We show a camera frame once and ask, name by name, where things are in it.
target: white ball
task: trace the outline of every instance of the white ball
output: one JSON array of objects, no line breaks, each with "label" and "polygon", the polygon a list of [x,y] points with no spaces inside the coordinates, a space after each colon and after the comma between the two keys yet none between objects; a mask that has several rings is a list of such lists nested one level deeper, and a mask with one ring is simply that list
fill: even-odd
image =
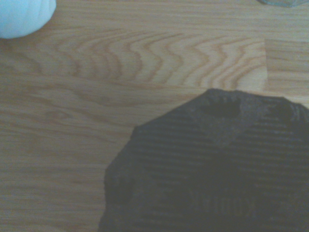
[{"label": "white ball", "polygon": [[0,38],[28,35],[43,27],[56,9],[56,0],[0,0]]}]

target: wood grain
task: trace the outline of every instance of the wood grain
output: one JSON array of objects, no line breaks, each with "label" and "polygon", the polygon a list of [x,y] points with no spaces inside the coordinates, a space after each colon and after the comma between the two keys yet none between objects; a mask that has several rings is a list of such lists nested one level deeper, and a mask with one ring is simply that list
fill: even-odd
[{"label": "wood grain", "polygon": [[2,40],[0,46],[6,48],[0,54],[6,72],[225,89],[242,83],[253,90],[267,78],[263,39],[70,29]]},{"label": "wood grain", "polygon": [[307,96],[309,43],[266,40],[267,90],[287,96]]},{"label": "wood grain", "polygon": [[210,87],[309,107],[309,11],[252,0],[58,0],[0,40],[0,231],[95,232],[135,126]]},{"label": "wood grain", "polygon": [[256,0],[60,0],[50,27],[126,28],[309,42],[306,4],[275,7]]}]

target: glass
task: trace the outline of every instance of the glass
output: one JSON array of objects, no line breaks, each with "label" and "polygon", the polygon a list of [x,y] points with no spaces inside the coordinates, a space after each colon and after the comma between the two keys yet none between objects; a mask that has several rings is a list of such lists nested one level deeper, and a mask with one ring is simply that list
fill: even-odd
[{"label": "glass", "polygon": [[260,0],[266,4],[293,7],[309,2],[309,0]]}]

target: white object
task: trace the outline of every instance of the white object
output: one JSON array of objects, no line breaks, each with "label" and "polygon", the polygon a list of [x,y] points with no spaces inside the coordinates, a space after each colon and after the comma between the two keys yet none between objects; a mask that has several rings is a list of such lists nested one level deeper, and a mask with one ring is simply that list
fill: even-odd
[{"label": "white object", "polygon": [[56,9],[56,0],[0,0],[0,38],[28,35],[43,27]]}]

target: wooden table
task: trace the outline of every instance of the wooden table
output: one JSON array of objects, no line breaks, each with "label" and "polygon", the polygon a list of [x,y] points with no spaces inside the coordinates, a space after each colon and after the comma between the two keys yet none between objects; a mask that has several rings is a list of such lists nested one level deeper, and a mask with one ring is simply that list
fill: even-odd
[{"label": "wooden table", "polygon": [[58,0],[0,40],[0,231],[95,232],[104,170],[136,125],[206,89],[309,107],[309,5]]}]

